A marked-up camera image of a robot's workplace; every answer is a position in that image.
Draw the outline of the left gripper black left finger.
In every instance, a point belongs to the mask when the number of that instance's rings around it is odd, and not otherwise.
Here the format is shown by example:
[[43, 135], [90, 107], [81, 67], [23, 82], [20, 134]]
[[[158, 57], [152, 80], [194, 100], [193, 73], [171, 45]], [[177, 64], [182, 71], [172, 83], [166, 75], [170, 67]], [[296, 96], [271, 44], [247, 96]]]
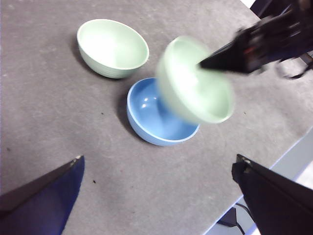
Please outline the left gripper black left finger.
[[79, 195], [84, 156], [0, 197], [2, 235], [60, 235]]

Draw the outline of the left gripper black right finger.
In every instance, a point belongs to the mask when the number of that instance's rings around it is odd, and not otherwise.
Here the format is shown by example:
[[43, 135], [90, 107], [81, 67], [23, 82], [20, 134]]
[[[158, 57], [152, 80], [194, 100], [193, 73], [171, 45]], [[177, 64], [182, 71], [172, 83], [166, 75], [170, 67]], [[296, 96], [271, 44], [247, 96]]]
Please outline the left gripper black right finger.
[[252, 218], [262, 235], [311, 235], [313, 191], [237, 154], [232, 165]]

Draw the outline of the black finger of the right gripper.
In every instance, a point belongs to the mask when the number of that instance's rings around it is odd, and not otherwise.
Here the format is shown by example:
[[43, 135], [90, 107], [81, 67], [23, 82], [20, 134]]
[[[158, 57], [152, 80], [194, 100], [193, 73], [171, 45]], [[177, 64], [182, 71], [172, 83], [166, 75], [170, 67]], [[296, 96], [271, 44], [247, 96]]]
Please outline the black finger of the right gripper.
[[244, 49], [240, 43], [228, 43], [207, 58], [199, 62], [203, 69], [230, 71], [237, 73], [250, 73], [248, 63], [244, 56]]

